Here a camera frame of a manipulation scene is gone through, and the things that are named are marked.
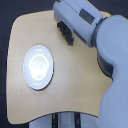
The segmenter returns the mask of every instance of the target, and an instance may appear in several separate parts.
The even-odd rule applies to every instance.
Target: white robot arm
[[[58,0],[54,16],[69,45],[74,32],[97,48],[99,66],[113,80],[99,106],[98,128],[128,127],[128,20],[120,15],[103,19],[86,0]]]

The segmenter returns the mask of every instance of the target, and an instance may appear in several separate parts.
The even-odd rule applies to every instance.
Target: wooden table
[[[25,123],[60,111],[98,115],[101,97],[111,80],[98,66],[96,49],[88,48],[75,35],[74,38],[74,46],[68,46],[56,27],[53,11],[16,19],[7,63],[7,116],[10,123]],[[24,57],[37,44],[47,47],[54,59],[52,81],[42,91],[31,89],[23,76]]]

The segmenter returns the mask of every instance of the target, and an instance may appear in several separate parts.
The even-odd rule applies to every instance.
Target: white plate
[[[42,45],[32,47],[25,56],[23,73],[31,88],[45,88],[53,75],[53,58],[49,50]]]

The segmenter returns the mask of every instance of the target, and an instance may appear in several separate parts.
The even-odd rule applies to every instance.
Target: floor
[[[21,15],[51,10],[55,0],[0,0],[0,128],[28,128],[27,124],[11,125],[6,108],[6,69],[10,32]],[[128,18],[127,0],[89,0],[99,10]]]

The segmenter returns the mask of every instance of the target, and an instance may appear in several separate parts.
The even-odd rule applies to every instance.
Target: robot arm
[[[103,19],[86,0],[58,0],[54,16],[68,44],[74,32],[97,48],[99,66],[113,80],[99,106],[98,128],[128,127],[128,20],[120,15]]]

